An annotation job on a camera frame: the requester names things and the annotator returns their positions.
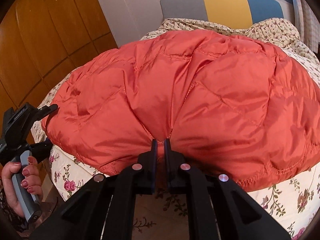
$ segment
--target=gray handle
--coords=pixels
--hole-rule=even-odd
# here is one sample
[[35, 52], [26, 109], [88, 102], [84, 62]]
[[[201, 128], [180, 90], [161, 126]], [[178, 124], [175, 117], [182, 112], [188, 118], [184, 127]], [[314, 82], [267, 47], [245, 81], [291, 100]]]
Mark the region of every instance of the gray handle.
[[42, 214], [39, 205], [39, 197], [37, 195], [30, 194], [25, 188], [21, 187], [21, 182], [25, 179], [22, 175], [22, 170], [29, 165], [29, 156], [32, 156], [32, 154], [28, 150], [21, 154], [20, 157], [16, 157], [12, 160], [14, 162], [21, 162], [21, 170], [12, 176], [12, 183], [27, 222], [33, 223]]

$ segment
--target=finger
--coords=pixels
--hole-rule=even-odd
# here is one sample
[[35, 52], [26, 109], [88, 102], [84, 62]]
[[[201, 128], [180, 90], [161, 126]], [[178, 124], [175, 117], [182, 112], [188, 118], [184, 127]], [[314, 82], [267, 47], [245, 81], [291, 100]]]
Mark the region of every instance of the finger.
[[24, 188], [29, 188], [34, 185], [41, 186], [41, 179], [39, 176], [30, 175], [21, 182], [21, 186]]
[[42, 191], [42, 188], [41, 186], [39, 185], [34, 185], [34, 186], [31, 186], [27, 189], [27, 191], [32, 194], [32, 195], [38, 195], [39, 196], [39, 199], [42, 200], [43, 198], [43, 191]]
[[[7, 198], [7, 203], [15, 211], [17, 210], [17, 206], [19, 205], [19, 201], [14, 191], [11, 177], [12, 177], [12, 174], [17, 173], [20, 170], [20, 168], [21, 168], [21, 163], [8, 162], [3, 167], [2, 173], [1, 173], [2, 184], [4, 188], [4, 193]], [[24, 216], [23, 213], [18, 213], [18, 215], [21, 217]]]
[[32, 165], [35, 165], [35, 166], [38, 165], [37, 159], [35, 157], [33, 157], [33, 156], [29, 156], [28, 157], [28, 162], [29, 162], [29, 164], [32, 164]]
[[28, 176], [31, 176], [31, 175], [39, 176], [38, 167], [33, 165], [33, 164], [28, 165], [27, 167], [25, 167], [22, 170], [22, 175], [25, 176], [25, 177], [28, 177]]

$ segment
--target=floral bedsheet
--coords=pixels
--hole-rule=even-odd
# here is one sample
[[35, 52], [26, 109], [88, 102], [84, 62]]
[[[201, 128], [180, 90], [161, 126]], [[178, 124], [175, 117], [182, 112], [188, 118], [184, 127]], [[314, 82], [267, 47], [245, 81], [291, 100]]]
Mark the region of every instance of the floral bedsheet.
[[[285, 19], [268, 19], [246, 30], [233, 30], [223, 25], [198, 20], [167, 19], [156, 31], [148, 33], [142, 40], [155, 38], [170, 30], [194, 29], [214, 30], [224, 35], [245, 35], [276, 44], [300, 62], [320, 85], [318, 59], [300, 41], [297, 29]], [[48, 93], [39, 107], [51, 103], [56, 91], [69, 76], [70, 74]], [[45, 140], [46, 135], [40, 122], [36, 122], [31, 131], [36, 142]], [[98, 173], [96, 169], [81, 163], [58, 146], [53, 146], [46, 168], [64, 200]], [[249, 195], [289, 232], [293, 240], [297, 240], [320, 207], [320, 164], [294, 178], [250, 192]], [[171, 195], [158, 188], [152, 196], [137, 196], [132, 239], [188, 239], [187, 212], [183, 195]]]

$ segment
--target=floral curtain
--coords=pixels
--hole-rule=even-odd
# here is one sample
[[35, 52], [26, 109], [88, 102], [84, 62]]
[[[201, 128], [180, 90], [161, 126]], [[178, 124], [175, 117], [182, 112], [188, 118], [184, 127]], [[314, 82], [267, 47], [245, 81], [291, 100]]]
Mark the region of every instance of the floral curtain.
[[299, 26], [296, 26], [300, 32], [301, 40], [313, 52], [318, 53], [320, 43], [320, 23], [310, 6], [305, 0], [296, 0], [299, 11]]

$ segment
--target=silver screw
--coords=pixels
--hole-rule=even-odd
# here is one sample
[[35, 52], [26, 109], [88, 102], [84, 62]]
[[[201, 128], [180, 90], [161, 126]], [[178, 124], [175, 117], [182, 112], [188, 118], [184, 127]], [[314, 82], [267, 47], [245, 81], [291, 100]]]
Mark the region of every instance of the silver screw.
[[132, 169], [135, 171], [139, 171], [142, 169], [142, 165], [140, 163], [136, 163], [136, 164], [132, 165]]
[[220, 174], [218, 178], [222, 182], [226, 182], [229, 180], [229, 177], [226, 174]]
[[93, 180], [94, 180], [95, 182], [101, 182], [101, 181], [104, 180], [104, 176], [103, 176], [102, 174], [97, 174], [97, 175], [95, 175], [95, 176], [93, 177]]
[[191, 166], [188, 163], [183, 163], [180, 165], [180, 169], [182, 169], [184, 171], [188, 171], [191, 169]]

